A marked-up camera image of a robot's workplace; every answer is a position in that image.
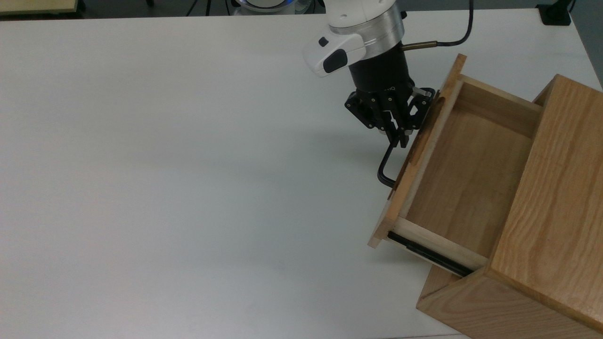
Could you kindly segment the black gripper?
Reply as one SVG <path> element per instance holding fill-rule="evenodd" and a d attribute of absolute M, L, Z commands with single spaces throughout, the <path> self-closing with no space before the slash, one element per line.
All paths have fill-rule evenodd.
<path fill-rule="evenodd" d="M 413 88 L 403 44 L 360 60 L 349 71 L 356 90 L 346 99 L 346 109 L 366 128 L 386 135 L 394 147 L 406 148 L 410 135 L 424 124 L 436 90 Z"/>

